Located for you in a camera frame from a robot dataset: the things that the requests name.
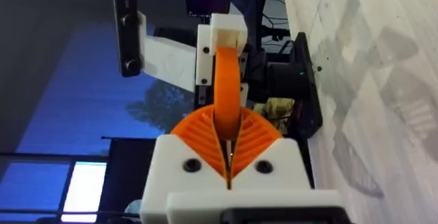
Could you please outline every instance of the screw hole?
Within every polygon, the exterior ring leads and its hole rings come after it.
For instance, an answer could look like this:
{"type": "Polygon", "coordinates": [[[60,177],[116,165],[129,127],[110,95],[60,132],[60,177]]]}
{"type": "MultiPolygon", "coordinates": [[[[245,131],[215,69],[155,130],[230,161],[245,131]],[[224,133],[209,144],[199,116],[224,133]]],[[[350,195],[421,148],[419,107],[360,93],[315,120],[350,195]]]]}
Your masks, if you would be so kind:
{"type": "Polygon", "coordinates": [[[188,173],[195,173],[201,169],[201,162],[195,158],[188,159],[184,162],[183,169],[188,173]]]}
{"type": "Polygon", "coordinates": [[[255,164],[255,169],[259,173],[268,174],[268,173],[273,172],[274,167],[272,166],[272,164],[269,161],[261,160],[255,164]]]}

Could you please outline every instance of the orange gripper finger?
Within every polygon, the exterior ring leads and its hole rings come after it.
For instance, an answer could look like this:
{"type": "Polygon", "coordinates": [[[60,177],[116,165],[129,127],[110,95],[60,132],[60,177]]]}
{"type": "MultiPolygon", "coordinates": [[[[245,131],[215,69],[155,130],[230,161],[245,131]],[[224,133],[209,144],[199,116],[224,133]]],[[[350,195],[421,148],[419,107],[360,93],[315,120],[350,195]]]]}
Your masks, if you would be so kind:
{"type": "Polygon", "coordinates": [[[237,49],[216,48],[214,124],[221,140],[235,140],[240,128],[240,69],[237,49]]]}

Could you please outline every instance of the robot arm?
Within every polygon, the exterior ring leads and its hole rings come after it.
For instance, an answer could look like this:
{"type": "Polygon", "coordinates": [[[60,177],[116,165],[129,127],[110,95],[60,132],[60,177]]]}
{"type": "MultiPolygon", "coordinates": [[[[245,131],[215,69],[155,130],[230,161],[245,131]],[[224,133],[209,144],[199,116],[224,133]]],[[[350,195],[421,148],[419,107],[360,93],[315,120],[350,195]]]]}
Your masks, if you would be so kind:
{"type": "Polygon", "coordinates": [[[213,14],[210,25],[199,25],[194,48],[147,36],[136,0],[114,3],[122,76],[143,70],[192,92],[214,92],[213,104],[157,138],[143,223],[350,223],[336,191],[311,189],[296,142],[242,107],[242,16],[213,14]]]}

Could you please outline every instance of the tree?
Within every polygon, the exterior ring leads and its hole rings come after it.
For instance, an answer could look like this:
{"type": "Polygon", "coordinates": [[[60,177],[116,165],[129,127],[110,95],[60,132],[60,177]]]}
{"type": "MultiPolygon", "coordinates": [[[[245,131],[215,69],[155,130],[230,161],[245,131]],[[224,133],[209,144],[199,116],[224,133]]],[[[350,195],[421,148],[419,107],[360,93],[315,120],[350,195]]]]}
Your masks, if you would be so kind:
{"type": "Polygon", "coordinates": [[[156,80],[144,93],[144,101],[126,106],[137,121],[147,122],[165,133],[170,133],[179,121],[193,110],[193,93],[156,80]]]}

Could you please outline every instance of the wooden table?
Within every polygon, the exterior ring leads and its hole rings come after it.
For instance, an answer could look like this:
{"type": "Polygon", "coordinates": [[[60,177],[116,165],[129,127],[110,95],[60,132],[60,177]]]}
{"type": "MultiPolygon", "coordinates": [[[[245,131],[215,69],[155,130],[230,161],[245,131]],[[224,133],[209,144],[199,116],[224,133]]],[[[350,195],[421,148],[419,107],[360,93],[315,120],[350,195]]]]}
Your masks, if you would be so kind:
{"type": "Polygon", "coordinates": [[[438,223],[438,0],[285,2],[322,67],[317,187],[356,223],[438,223]]]}

